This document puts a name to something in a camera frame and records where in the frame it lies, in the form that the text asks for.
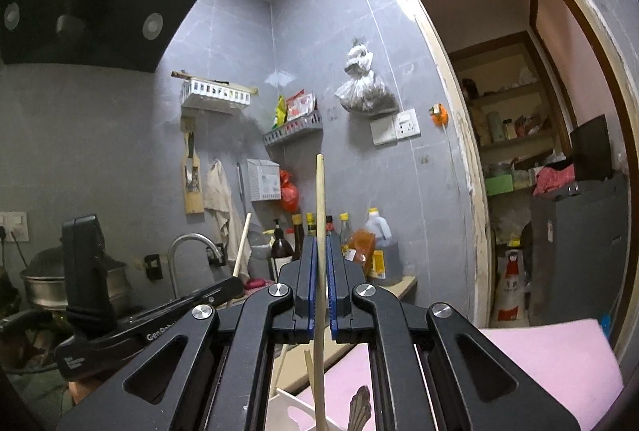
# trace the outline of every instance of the beige towel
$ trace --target beige towel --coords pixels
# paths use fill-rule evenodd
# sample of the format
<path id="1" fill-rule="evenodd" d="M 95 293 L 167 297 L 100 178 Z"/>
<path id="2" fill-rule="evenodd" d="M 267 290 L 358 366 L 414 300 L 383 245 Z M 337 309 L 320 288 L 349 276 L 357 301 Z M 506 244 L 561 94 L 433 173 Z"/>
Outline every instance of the beige towel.
<path id="1" fill-rule="evenodd" d="M 235 257 L 240 249 L 244 221 L 238 215 L 231 197 L 231 189 L 226 181 L 226 173 L 219 159 L 216 159 L 206 176 L 204 184 L 204 208 L 213 211 L 213 216 L 220 228 L 222 242 L 226 244 L 226 253 L 231 270 L 235 264 Z M 244 255 L 240 266 L 240 279 L 248 280 L 248 258 L 250 246 L 244 244 Z"/>

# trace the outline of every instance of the black range hood panel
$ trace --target black range hood panel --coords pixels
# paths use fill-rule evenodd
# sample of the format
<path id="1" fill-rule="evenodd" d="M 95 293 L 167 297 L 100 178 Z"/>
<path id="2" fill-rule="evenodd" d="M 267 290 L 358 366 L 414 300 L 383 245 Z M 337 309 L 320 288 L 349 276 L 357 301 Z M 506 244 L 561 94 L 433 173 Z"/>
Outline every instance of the black range hood panel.
<path id="1" fill-rule="evenodd" d="M 5 63 L 154 72 L 196 0 L 0 0 Z"/>

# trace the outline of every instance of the yellow label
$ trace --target yellow label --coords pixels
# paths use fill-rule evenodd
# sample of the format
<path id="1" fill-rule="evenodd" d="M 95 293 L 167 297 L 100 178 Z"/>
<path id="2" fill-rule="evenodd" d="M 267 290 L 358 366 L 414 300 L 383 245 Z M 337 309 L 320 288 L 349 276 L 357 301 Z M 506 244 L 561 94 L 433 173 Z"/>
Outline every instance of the yellow label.
<path id="1" fill-rule="evenodd" d="M 384 267 L 384 251 L 373 251 L 373 278 L 384 280 L 386 278 L 386 268 Z"/>

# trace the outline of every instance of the pink mat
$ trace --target pink mat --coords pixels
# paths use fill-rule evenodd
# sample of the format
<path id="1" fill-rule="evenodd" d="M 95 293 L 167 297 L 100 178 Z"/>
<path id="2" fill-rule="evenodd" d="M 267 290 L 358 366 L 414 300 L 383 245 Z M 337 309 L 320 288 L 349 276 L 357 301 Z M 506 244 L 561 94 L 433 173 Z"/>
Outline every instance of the pink mat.
<path id="1" fill-rule="evenodd" d="M 623 388 L 617 360 L 595 320 L 482 332 L 560 401 L 581 431 L 595 426 Z M 327 415 L 346 429 L 351 398 L 362 384 L 371 387 L 367 346 L 346 354 L 327 371 L 325 382 Z M 298 397 L 313 404 L 310 389 Z M 364 430 L 374 429 L 371 419 Z"/>

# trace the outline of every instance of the wooden stick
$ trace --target wooden stick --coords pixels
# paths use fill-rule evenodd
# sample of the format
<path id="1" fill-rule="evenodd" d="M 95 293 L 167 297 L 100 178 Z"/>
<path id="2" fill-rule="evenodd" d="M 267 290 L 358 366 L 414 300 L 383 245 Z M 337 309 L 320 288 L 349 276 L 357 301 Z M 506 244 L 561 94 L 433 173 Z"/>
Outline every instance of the wooden stick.
<path id="1" fill-rule="evenodd" d="M 216 84 L 216 85 L 223 85 L 226 86 L 228 88 L 232 88 L 234 90 L 238 90 L 240 92 L 248 92 L 251 95 L 257 96 L 260 94 L 260 91 L 257 89 L 257 87 L 254 86 L 244 86 L 244 85 L 240 85 L 238 83 L 229 83 L 228 81 L 218 81 L 216 79 L 209 79 L 206 77 L 199 77 L 199 76 L 194 76 L 192 74 L 189 74 L 188 72 L 179 72 L 177 70 L 173 70 L 171 71 L 171 77 L 176 77 L 179 79 L 197 79 L 198 81 L 204 81 L 205 83 L 212 83 L 212 84 Z"/>
<path id="2" fill-rule="evenodd" d="M 310 350 L 304 350 L 304 361 L 306 362 L 306 373 L 309 374 L 309 384 L 311 386 L 311 393 L 313 396 L 313 403 L 315 402 L 315 382 L 313 379 L 313 358 L 311 357 Z"/>
<path id="3" fill-rule="evenodd" d="M 326 431 L 324 400 L 324 321 L 326 320 L 326 196 L 324 156 L 317 157 L 316 177 L 318 280 L 315 290 L 315 336 L 313 340 L 313 381 L 315 384 L 315 429 Z"/>
<path id="4" fill-rule="evenodd" d="M 280 354 L 280 363 L 277 366 L 277 371 L 275 376 L 273 377 L 273 382 L 271 382 L 271 392 L 268 395 L 268 398 L 274 397 L 276 395 L 277 381 L 279 381 L 279 376 L 282 373 L 282 366 L 284 366 L 284 359 L 286 358 L 286 354 L 288 353 L 289 348 L 291 348 L 291 345 L 282 346 L 282 353 Z"/>
<path id="5" fill-rule="evenodd" d="M 244 231 L 242 231 L 242 237 L 240 239 L 240 248 L 238 249 L 237 258 L 235 258 L 235 267 L 233 267 L 233 275 L 237 278 L 240 275 L 240 265 L 242 264 L 242 257 L 244 254 L 244 243 L 246 242 L 246 236 L 248 234 L 248 225 L 250 224 L 250 216 L 252 213 L 247 213 L 246 221 L 244 222 Z M 233 303 L 230 299 L 226 302 L 226 308 L 229 308 Z"/>

